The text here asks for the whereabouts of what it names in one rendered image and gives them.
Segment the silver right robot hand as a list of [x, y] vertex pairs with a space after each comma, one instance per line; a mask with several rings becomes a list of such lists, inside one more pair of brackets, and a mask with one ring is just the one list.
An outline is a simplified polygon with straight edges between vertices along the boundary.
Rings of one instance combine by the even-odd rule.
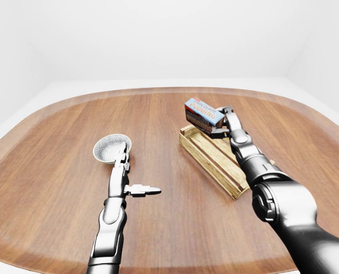
[[216, 110], [225, 115], [224, 124], [226, 129], [212, 127], [212, 131], [210, 133], [211, 138], [222, 139], [225, 137], [230, 137], [230, 133], [232, 131], [242, 129], [241, 122], [236, 113], [233, 111], [232, 106], [219, 107], [216, 108]]

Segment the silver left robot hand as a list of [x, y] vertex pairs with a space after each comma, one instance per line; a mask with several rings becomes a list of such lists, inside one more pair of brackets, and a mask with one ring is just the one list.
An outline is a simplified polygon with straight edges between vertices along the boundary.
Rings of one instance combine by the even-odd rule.
[[109, 180], [109, 198], [125, 198], [126, 195], [133, 197], [145, 197], [161, 193], [158, 187], [143, 186], [141, 184], [129, 185], [128, 173], [130, 171], [129, 153], [126, 142], [121, 142], [115, 155], [114, 167]]

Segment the chocolate pudding box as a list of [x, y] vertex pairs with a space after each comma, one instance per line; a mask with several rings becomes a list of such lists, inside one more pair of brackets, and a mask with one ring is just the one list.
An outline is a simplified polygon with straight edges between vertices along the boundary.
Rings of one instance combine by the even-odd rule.
[[185, 102], [185, 114], [187, 121], [207, 134], [222, 128], [225, 116], [196, 97]]

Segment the wooden slat tray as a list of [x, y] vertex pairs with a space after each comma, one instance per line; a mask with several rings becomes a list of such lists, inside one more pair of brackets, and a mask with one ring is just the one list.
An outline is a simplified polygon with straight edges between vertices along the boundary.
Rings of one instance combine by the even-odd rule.
[[233, 198], [238, 199], [249, 185], [230, 148], [230, 140], [212, 139], [193, 125], [180, 129], [183, 148]]

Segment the grey speckled bowl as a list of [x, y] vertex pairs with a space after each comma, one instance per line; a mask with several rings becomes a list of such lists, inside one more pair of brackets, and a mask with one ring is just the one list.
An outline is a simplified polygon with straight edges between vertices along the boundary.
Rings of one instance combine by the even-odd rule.
[[131, 140], [124, 134], [111, 134], [99, 140], [94, 148], [94, 157], [103, 163], [114, 164], [117, 159], [126, 164], [129, 161]]

